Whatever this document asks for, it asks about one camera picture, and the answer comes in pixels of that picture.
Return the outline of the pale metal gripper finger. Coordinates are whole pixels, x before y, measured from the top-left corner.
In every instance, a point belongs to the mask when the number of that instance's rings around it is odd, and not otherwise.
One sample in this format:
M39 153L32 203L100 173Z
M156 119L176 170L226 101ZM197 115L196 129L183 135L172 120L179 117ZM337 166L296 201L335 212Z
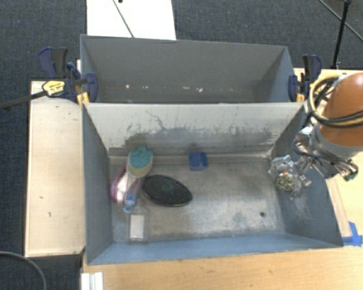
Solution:
M299 196L304 189L310 187L312 184L312 181L306 177L304 174L296 174L293 175L292 178L292 196Z
M279 175L285 171L289 171L293 167L293 161L290 155L273 159L270 162L269 174Z

